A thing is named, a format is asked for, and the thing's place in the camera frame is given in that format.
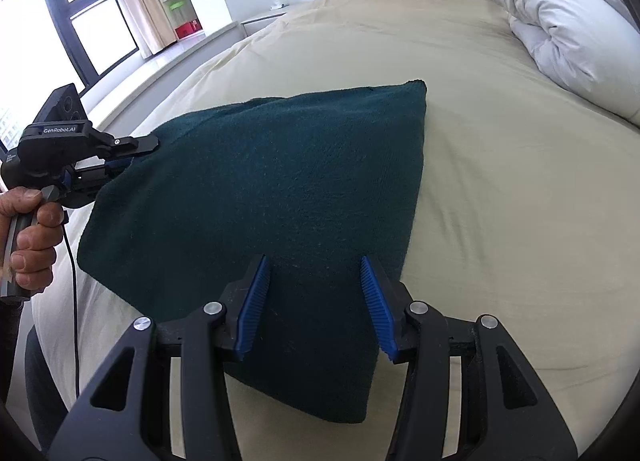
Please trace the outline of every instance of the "bed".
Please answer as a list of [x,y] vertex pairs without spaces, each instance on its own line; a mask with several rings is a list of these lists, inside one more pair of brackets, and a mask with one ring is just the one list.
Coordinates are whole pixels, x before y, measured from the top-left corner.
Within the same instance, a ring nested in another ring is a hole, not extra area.
[[[495,314],[583,451],[640,367],[640,134],[543,76],[496,4],[316,0],[203,64],[134,135],[251,98],[417,78],[428,86],[424,169],[402,282],[447,316]],[[69,222],[74,253],[91,210]],[[54,268],[33,315],[71,406],[71,269],[62,247]],[[84,272],[78,282],[84,385],[140,314]],[[228,378],[244,459],[383,459],[404,370],[378,362],[360,425],[321,421]],[[453,408],[459,379],[450,391]],[[455,442],[451,423],[445,453]]]

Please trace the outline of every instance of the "dark trousers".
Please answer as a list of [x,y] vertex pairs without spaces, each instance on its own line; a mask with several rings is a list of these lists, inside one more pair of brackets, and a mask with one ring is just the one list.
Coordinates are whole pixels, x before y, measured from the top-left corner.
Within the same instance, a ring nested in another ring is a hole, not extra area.
[[46,454],[68,411],[51,377],[35,327],[27,336],[24,376],[33,428],[42,452]]

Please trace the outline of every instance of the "human hand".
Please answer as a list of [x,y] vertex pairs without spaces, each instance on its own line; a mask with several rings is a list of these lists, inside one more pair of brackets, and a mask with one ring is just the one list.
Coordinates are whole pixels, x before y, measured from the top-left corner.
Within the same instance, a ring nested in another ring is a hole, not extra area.
[[[32,212],[42,201],[40,190],[12,188],[0,194],[0,247],[6,243],[11,218]],[[8,275],[9,266],[15,271],[15,282],[24,289],[40,290],[53,281],[51,266],[56,262],[54,247],[62,242],[64,213],[58,203],[46,203],[38,209],[38,224],[18,234],[17,250],[11,254],[10,265],[2,264]],[[0,262],[4,260],[4,250]]]

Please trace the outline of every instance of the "black gripper frame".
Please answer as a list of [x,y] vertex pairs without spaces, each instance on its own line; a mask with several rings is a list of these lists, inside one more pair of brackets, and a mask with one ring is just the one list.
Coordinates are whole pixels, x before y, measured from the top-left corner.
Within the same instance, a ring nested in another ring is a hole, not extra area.
[[[80,208],[91,202],[105,184],[129,166],[133,158],[154,152],[158,137],[114,138],[93,128],[90,120],[37,122],[25,128],[18,146],[10,149],[0,172],[7,188],[43,189],[55,186],[58,202]],[[102,165],[76,169],[76,163],[97,156]]]
[[180,461],[171,450],[169,381],[171,358],[181,357],[188,459],[241,461],[223,371],[223,362],[238,359],[227,321],[237,320],[234,313],[263,259],[254,257],[244,279],[227,285],[220,303],[159,325],[147,317],[132,323],[71,408],[47,459]]
[[553,399],[495,317],[458,320],[424,303],[414,307],[420,314],[414,313],[404,284],[391,283],[380,263],[374,257],[369,261],[380,284],[392,286],[397,299],[407,302],[402,314],[396,314],[397,342],[407,345],[397,363],[408,361],[408,368],[387,461],[442,459],[450,357],[462,361],[462,407],[458,451],[447,461],[578,459],[574,439]]

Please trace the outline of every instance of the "metal pivot screw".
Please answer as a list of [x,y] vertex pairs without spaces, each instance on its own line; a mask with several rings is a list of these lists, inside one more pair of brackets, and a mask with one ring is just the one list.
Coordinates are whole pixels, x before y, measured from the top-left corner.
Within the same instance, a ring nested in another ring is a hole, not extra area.
[[204,306],[204,312],[207,315],[215,315],[222,311],[222,304],[219,302],[209,302]]
[[144,331],[151,325],[151,319],[148,316],[141,316],[133,322],[133,327],[138,331]]
[[484,315],[480,319],[480,324],[482,324],[487,329],[495,329],[498,327],[498,319],[492,315]]
[[429,306],[420,300],[415,300],[409,305],[409,311],[417,315],[424,315],[429,311]]

